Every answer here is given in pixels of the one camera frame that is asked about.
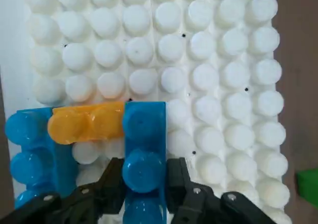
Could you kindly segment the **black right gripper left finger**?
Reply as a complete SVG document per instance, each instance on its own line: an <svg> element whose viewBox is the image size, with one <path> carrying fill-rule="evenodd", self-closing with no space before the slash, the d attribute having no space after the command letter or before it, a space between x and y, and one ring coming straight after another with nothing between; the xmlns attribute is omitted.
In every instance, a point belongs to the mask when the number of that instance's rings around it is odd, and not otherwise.
<svg viewBox="0 0 318 224"><path fill-rule="evenodd" d="M126 196L121 175L124 160L113 158L97 182L62 198L50 192L33 198L2 218L2 224L96 224L103 215L118 214Z"/></svg>

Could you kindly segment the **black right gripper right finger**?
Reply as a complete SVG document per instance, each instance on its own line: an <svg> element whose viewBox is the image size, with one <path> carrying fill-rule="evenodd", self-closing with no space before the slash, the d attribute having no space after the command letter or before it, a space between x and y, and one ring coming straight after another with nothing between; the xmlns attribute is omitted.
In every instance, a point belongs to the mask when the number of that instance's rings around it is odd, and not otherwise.
<svg viewBox="0 0 318 224"><path fill-rule="evenodd" d="M165 200L172 224L273 224L250 199L239 192L220 198L209 186L192 182L185 158L166 163Z"/></svg>

